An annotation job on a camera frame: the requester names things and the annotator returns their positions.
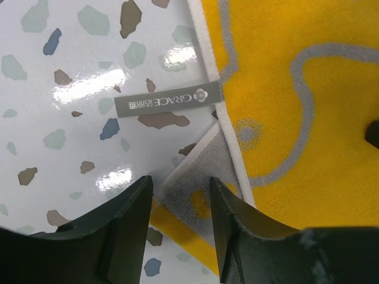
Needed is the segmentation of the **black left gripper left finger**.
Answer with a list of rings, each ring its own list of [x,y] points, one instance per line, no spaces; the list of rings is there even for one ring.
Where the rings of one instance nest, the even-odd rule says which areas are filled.
[[[142,176],[53,233],[1,229],[1,283],[139,283],[152,197]]]

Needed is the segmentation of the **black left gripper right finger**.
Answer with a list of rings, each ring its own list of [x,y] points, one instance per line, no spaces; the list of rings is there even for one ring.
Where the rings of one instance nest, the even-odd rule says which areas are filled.
[[[378,228],[296,230],[210,179],[221,283],[377,283]]]

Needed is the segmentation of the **yellow grey patterned towel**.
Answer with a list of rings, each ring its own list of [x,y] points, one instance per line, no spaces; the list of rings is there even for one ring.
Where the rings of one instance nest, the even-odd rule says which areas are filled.
[[[219,177],[296,229],[376,227],[377,1],[190,1],[216,123],[166,183],[150,222],[217,272],[209,183]]]

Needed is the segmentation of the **grey towel brand label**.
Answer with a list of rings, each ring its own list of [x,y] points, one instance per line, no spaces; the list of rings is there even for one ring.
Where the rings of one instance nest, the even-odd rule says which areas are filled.
[[[224,101],[219,81],[162,92],[114,98],[119,118],[201,108]]]

